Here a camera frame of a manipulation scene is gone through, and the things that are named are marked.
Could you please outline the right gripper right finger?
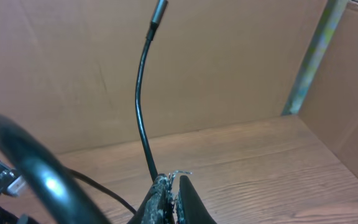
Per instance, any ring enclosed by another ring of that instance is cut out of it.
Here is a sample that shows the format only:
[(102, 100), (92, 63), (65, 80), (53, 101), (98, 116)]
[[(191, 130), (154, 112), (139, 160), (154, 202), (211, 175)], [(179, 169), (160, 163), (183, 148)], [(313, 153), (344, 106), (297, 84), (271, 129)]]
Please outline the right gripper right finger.
[(197, 194), (188, 176), (180, 177), (177, 198), (177, 223), (179, 224), (216, 224)]

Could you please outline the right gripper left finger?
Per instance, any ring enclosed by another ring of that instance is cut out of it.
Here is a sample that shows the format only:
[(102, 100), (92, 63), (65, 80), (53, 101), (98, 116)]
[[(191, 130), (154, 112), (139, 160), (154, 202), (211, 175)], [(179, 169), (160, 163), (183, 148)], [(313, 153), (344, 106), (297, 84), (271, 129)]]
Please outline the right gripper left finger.
[(159, 174), (128, 224), (174, 223), (171, 189), (168, 177)]

